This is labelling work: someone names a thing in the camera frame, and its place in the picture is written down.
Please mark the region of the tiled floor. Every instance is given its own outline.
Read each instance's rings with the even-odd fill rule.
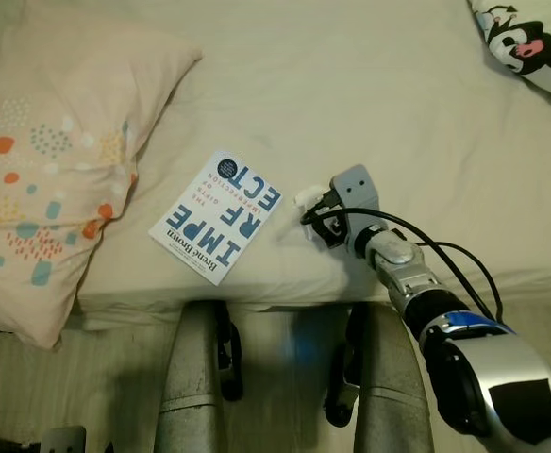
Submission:
[[[353,428],[330,426],[321,404],[339,308],[234,313],[242,334],[244,399],[225,405],[230,453],[351,452]],[[551,364],[551,306],[512,307],[507,320]],[[151,452],[172,326],[66,331],[58,353],[0,335],[0,436],[39,439],[54,426],[82,424],[88,452]],[[436,451],[484,451],[432,412]]]

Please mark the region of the book cover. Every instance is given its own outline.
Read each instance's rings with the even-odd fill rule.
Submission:
[[[281,199],[263,177],[217,151],[149,234],[218,285]]]

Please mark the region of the pillow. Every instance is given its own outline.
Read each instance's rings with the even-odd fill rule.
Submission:
[[[551,92],[551,1],[471,0],[490,51],[515,74]]]
[[[136,153],[198,59],[167,33],[25,3],[0,41],[0,330],[54,346]]]

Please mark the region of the white bed sheet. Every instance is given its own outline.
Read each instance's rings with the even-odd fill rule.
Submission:
[[[0,24],[15,8],[5,3]],[[296,222],[295,195],[356,163],[383,210],[472,250],[507,301],[551,300],[551,98],[489,57],[466,2],[101,3],[199,43],[205,58],[142,154],[138,187],[106,228],[74,324],[175,319],[183,302],[205,297],[261,310],[384,299],[367,266],[308,242]],[[216,149],[285,196],[218,288],[147,235]],[[459,263],[487,294],[478,270]]]

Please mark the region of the cartoon pillow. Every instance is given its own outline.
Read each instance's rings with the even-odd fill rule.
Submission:
[[[43,348],[200,58],[168,33],[52,3],[27,0],[0,41],[0,330]]]
[[[515,74],[551,92],[551,1],[471,4],[492,54]]]

